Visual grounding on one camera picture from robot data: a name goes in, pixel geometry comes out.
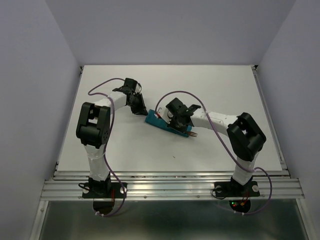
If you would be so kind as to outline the teal cloth napkin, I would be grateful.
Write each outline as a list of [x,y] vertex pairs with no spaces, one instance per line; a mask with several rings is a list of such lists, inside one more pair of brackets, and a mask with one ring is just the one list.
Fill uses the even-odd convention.
[[174,130],[174,129],[168,127],[167,123],[162,118],[156,117],[155,111],[153,109],[150,109],[148,111],[148,115],[146,116],[144,122],[153,126],[153,127],[164,130],[166,132],[173,133],[173,134],[185,137],[185,138],[189,137],[189,135],[186,133],[181,133],[181,132],[178,132],[177,130]]

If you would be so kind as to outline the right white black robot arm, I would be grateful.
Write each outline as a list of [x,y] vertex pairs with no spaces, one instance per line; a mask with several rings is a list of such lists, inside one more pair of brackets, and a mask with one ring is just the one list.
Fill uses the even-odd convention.
[[183,103],[169,103],[165,108],[167,126],[177,132],[186,134],[191,126],[214,131],[220,141],[221,134],[228,137],[233,150],[231,158],[235,160],[230,189],[235,195],[246,192],[257,156],[267,140],[253,117],[246,112],[226,115],[208,111],[196,104],[187,107]]

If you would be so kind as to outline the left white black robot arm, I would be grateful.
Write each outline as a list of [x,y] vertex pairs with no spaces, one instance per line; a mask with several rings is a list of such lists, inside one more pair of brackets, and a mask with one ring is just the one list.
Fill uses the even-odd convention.
[[94,103],[83,103],[80,109],[76,137],[84,145],[89,161],[89,181],[95,183],[94,191],[100,197],[111,193],[111,184],[106,181],[110,177],[110,169],[105,163],[105,152],[115,111],[125,106],[130,107],[134,115],[148,114],[141,87],[115,88],[109,94],[104,93],[103,98]]

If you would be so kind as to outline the brown wooden fork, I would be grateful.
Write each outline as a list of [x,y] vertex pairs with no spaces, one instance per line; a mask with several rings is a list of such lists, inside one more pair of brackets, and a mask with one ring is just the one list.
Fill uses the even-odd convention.
[[188,135],[189,137],[197,137],[197,136],[198,136],[197,133],[192,132],[192,131],[187,132],[187,135]]

